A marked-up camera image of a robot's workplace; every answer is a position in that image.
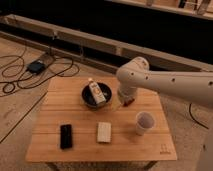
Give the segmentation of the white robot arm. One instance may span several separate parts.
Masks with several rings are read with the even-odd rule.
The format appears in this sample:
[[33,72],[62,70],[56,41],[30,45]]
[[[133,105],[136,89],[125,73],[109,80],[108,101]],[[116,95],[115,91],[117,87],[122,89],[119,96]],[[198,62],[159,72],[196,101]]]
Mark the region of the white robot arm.
[[125,100],[145,88],[213,108],[213,72],[151,71],[145,58],[136,57],[118,68],[116,78]]

